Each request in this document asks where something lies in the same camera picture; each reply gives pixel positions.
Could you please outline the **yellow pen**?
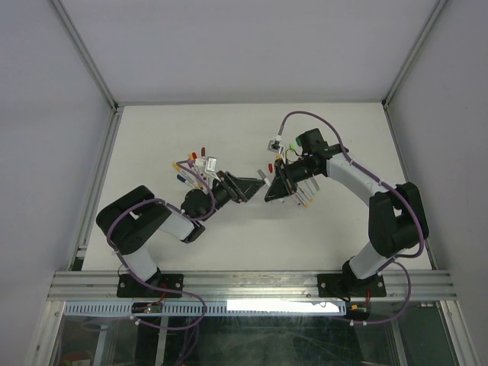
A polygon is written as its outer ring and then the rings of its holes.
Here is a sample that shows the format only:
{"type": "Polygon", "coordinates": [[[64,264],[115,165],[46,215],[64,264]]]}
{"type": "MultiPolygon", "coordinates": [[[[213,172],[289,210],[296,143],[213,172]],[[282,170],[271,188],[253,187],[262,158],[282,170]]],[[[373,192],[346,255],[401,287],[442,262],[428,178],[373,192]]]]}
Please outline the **yellow pen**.
{"type": "Polygon", "coordinates": [[[300,191],[300,193],[309,201],[309,202],[312,202],[313,199],[312,199],[312,196],[307,192],[305,191],[304,189],[302,189],[301,186],[298,186],[297,187],[298,190],[300,191]]]}

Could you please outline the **light green pen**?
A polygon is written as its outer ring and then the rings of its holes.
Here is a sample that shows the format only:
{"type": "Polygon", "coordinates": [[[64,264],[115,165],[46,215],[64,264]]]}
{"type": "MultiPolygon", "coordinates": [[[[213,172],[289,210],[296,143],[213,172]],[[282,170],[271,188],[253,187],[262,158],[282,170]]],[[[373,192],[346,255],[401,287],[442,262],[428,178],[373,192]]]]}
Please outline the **light green pen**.
{"type": "Polygon", "coordinates": [[[318,183],[317,183],[316,179],[315,179],[315,178],[312,176],[312,177],[310,177],[310,180],[311,180],[311,182],[312,182],[312,184],[313,184],[313,186],[314,186],[314,189],[315,189],[316,191],[320,191],[320,187],[319,187],[319,185],[318,185],[318,183]]]}

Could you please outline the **red square-cap pen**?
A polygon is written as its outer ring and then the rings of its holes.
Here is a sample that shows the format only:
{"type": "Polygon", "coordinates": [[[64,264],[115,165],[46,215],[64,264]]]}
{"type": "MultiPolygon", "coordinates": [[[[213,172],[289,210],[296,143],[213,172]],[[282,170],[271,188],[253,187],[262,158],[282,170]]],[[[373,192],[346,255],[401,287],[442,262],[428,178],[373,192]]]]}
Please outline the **red square-cap pen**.
{"type": "Polygon", "coordinates": [[[296,194],[293,195],[293,198],[297,202],[297,205],[302,206],[301,200],[299,199],[299,197],[296,194]]]}

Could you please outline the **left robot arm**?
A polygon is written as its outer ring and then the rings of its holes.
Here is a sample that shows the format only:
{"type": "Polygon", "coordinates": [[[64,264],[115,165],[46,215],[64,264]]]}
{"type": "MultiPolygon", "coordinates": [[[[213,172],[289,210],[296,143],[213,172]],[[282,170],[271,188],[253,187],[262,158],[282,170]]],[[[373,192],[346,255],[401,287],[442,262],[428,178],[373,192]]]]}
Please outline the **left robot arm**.
{"type": "Polygon", "coordinates": [[[219,171],[208,192],[191,189],[178,209],[141,185],[102,209],[95,222],[121,264],[135,274],[133,287],[148,297],[162,283],[162,272],[146,247],[156,231],[191,243],[205,231],[203,222],[220,208],[230,201],[249,201],[264,185],[264,179],[239,178],[219,171]]]}

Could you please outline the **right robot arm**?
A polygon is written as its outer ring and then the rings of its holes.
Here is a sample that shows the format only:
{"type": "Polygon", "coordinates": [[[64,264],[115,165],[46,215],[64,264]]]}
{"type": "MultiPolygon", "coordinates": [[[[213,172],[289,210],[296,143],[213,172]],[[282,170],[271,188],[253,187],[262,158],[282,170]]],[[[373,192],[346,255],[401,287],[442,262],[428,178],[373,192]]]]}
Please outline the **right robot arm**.
{"type": "Polygon", "coordinates": [[[422,251],[429,236],[419,189],[411,182],[391,185],[359,165],[338,143],[330,146],[318,129],[297,138],[302,155],[288,163],[277,159],[274,178],[265,201],[296,193],[298,183],[324,175],[342,184],[368,207],[368,243],[342,266],[344,292],[358,295],[368,279],[387,267],[395,258],[406,258],[407,249],[422,251]]]}

